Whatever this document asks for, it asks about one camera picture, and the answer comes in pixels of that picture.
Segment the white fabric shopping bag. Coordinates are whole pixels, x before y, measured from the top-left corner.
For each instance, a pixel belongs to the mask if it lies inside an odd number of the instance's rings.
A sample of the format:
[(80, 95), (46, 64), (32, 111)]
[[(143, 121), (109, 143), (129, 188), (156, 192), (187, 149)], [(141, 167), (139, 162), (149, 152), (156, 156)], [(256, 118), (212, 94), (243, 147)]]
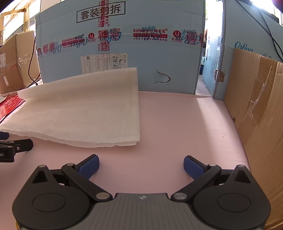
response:
[(78, 75), (18, 91), (24, 106), (1, 130), (81, 148), (140, 140), (136, 68)]

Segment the red patterned paper bag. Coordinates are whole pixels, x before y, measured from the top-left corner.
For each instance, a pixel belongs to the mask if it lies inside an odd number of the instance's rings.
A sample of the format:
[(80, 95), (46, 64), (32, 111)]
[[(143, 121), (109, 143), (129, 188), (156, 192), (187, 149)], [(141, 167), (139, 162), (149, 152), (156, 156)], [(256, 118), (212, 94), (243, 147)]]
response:
[(25, 100), (20, 98), (17, 93), (6, 96), (6, 98), (1, 102), (0, 107), (1, 122), (24, 102)]

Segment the open brown storage carton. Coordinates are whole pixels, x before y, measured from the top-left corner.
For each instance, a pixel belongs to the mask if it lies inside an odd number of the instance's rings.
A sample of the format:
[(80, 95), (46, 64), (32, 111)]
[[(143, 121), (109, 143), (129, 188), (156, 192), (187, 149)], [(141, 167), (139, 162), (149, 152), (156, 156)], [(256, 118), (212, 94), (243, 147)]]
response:
[(282, 229), (282, 63), (236, 48), (224, 103), (250, 170), (269, 202), (266, 229)]

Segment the sealed brown cardboard box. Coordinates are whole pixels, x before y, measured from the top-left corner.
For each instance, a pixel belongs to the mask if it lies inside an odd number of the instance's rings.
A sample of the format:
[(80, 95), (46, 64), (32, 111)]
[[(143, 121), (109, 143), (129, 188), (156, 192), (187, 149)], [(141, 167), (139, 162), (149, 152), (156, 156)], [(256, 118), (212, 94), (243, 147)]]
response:
[(1, 94), (27, 88), (40, 69), (34, 31), (18, 33), (1, 47)]

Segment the large blue printed carton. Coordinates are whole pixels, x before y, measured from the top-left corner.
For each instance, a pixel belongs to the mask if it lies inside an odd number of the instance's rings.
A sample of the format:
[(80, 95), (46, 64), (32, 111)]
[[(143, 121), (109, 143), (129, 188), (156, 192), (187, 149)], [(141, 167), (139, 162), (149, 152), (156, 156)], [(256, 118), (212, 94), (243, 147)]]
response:
[(36, 18), (45, 83), (136, 68), (142, 91), (194, 94), (204, 1), (63, 1)]

